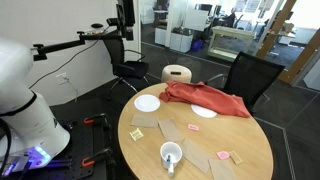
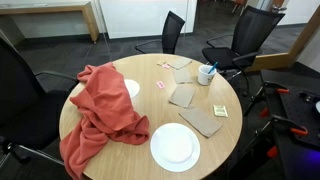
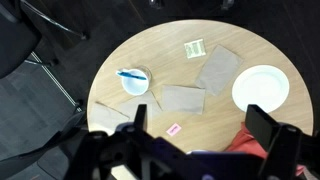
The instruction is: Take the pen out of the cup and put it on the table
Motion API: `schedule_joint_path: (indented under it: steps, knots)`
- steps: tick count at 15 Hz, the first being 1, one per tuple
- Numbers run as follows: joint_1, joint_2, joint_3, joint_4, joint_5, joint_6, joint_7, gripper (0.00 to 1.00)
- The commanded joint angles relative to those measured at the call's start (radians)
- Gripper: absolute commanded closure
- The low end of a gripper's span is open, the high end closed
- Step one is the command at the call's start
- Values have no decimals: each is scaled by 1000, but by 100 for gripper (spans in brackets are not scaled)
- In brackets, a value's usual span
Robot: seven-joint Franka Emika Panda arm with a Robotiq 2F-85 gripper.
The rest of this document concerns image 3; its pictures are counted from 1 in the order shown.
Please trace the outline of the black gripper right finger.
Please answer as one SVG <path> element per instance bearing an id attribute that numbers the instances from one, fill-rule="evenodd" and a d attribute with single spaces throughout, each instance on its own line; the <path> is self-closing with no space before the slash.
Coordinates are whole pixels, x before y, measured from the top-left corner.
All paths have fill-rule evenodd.
<path id="1" fill-rule="evenodd" d="M 277 121 L 254 104 L 247 106 L 245 126 L 265 151 L 269 149 L 280 129 Z"/>

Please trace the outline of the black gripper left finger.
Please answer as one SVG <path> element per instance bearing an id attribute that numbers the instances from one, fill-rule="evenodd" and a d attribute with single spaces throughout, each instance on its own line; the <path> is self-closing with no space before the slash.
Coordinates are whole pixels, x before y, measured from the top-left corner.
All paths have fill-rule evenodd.
<path id="1" fill-rule="evenodd" d="M 145 130 L 146 123 L 147 123 L 147 105 L 140 104 L 137 108 L 137 112 L 134 120 L 134 126 L 139 129 Z"/>

